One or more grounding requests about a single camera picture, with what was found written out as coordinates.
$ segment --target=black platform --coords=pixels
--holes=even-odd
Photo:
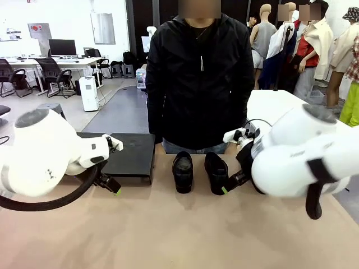
[[[103,133],[78,133],[80,137],[102,136]],[[102,173],[114,177],[120,184],[152,183],[155,136],[141,133],[113,133],[122,141],[123,150],[110,154]]]

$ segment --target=black office chair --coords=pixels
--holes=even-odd
[[[101,53],[100,53],[100,51],[98,49],[88,49],[88,50],[86,50],[86,52],[87,52],[88,56],[90,56],[90,57],[94,57],[94,58],[101,57]],[[109,59],[97,60],[97,66],[100,69],[100,73],[102,74],[102,76],[104,78],[109,78],[109,77],[105,77],[103,75],[103,72],[102,72],[103,68],[107,68],[108,71],[110,72],[111,79],[113,78],[112,71],[111,71],[111,68],[110,68],[110,65],[109,65]],[[93,75],[94,72],[95,72],[95,69],[96,69],[96,64],[91,64],[90,67],[93,69],[92,70],[92,75]]]
[[[16,95],[20,98],[28,96],[33,93],[32,88],[26,80],[26,74],[24,69],[14,71],[11,65],[5,59],[0,59],[0,96],[6,97],[9,95]],[[3,92],[4,82],[11,83],[14,90]],[[24,94],[19,94],[19,91],[26,91]]]
[[[50,84],[51,92],[53,92],[51,83],[56,83],[58,86],[58,92],[56,94],[52,94],[48,91],[47,97],[51,98],[62,93],[62,96],[67,99],[76,94],[75,91],[70,90],[70,83],[72,85],[72,88],[74,88],[73,82],[71,80],[72,71],[70,69],[61,71],[60,67],[53,58],[41,58],[35,60],[41,66],[45,83]]]

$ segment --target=gray tank top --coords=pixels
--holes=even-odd
[[[270,22],[261,22],[258,24],[258,33],[253,42],[252,49],[258,52],[264,59],[267,58],[270,38],[276,31],[277,28]]]

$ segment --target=blue jeans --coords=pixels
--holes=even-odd
[[[177,146],[171,142],[168,142],[166,139],[163,139],[162,146],[167,154],[178,154],[181,151],[186,151],[189,154],[207,154],[208,152],[214,152],[216,154],[224,154],[225,150],[228,147],[227,143],[220,144],[214,147],[208,147],[207,149],[202,150],[190,150],[184,147]]]

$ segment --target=desk leg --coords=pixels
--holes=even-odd
[[[41,90],[41,92],[39,92],[39,93],[37,94],[37,96],[39,96],[39,95],[41,95],[41,94],[45,94],[45,93],[47,92],[47,90],[44,91],[44,87],[43,87],[43,84],[42,84],[42,82],[41,82],[40,72],[39,72],[39,69],[38,69],[38,66],[37,66],[37,65],[35,66],[35,73],[36,73],[36,77],[38,77],[39,85],[40,85],[40,90]]]
[[[97,87],[97,89],[99,89],[103,86],[103,84],[100,84],[99,68],[97,66],[97,62],[96,62],[96,74],[97,74],[97,81],[99,82],[99,86]]]

